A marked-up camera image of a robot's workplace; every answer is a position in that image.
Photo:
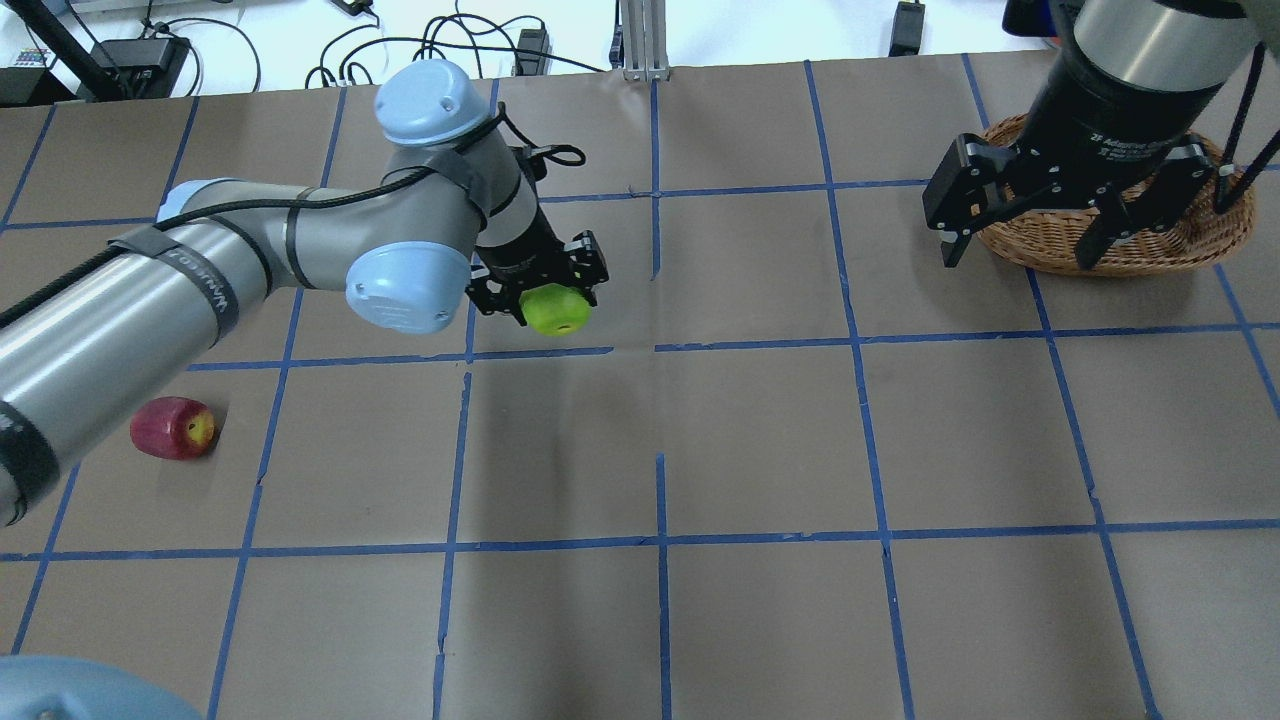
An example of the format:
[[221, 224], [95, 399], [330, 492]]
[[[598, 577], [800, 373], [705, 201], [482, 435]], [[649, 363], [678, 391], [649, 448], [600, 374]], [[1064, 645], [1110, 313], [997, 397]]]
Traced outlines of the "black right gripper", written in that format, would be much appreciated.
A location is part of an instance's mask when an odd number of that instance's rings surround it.
[[[1084, 272], [1144, 231], [1167, 231], [1213, 174], [1202, 141], [1172, 147], [1215, 95], [1213, 86], [1165, 92], [1128, 85], [1079, 51], [1062, 50], [1015, 145], [960, 135], [943, 152], [922, 195], [943, 265], [957, 266], [979, 231], [1023, 214], [1029, 195], [1052, 183], [1064, 193], [1105, 184], [1089, 202], [1096, 217], [1076, 241]], [[1146, 190], [1126, 201], [1117, 184], [1134, 184], [1158, 164]]]

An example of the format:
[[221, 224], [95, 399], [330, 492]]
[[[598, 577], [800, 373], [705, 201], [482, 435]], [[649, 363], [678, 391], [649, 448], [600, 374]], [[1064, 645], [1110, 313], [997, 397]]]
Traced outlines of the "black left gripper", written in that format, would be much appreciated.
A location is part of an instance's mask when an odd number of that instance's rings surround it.
[[484, 316], [506, 315], [529, 327], [521, 299], [524, 292], [544, 284], [563, 284], [580, 293], [589, 306], [598, 305], [596, 287], [611, 273], [602, 246], [593, 231], [582, 231], [562, 243], [543, 210], [512, 240], [495, 246], [477, 246], [466, 296]]

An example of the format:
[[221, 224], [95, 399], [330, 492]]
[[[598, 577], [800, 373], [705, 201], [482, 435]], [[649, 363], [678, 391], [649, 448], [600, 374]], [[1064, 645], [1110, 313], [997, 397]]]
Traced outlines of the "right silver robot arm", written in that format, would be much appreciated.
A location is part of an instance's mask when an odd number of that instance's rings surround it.
[[1222, 169], [1192, 127], [1265, 50], [1242, 3], [1055, 3], [1050, 14], [1061, 49], [1012, 141], [957, 136], [923, 192], [947, 268], [991, 225], [1093, 211], [1071, 245], [1091, 272], [1140, 232], [1171, 229]]

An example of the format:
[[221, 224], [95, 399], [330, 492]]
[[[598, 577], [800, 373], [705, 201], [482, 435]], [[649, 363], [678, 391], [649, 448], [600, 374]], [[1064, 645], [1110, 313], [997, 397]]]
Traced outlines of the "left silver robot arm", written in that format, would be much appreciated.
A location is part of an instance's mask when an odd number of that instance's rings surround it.
[[4, 525], [279, 288], [342, 293], [402, 334], [444, 331], [463, 301], [530, 325], [544, 288], [596, 305], [600, 245], [561, 240], [538, 192], [548, 161], [582, 151], [509, 146], [506, 109], [443, 59], [396, 73], [372, 109], [393, 149], [379, 186], [184, 182], [154, 222], [3, 314]]

